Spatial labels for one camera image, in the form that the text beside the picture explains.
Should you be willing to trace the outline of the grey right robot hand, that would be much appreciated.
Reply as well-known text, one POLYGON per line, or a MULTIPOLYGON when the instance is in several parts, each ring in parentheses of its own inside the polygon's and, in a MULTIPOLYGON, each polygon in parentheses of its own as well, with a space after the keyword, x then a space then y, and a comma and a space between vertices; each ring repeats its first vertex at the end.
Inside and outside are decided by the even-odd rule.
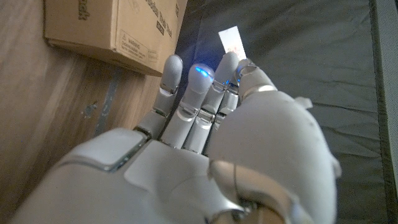
POLYGON ((174 108, 170 56, 153 109, 63 156, 12 223, 334 223, 341 176, 308 98, 249 59, 195 64, 174 108))

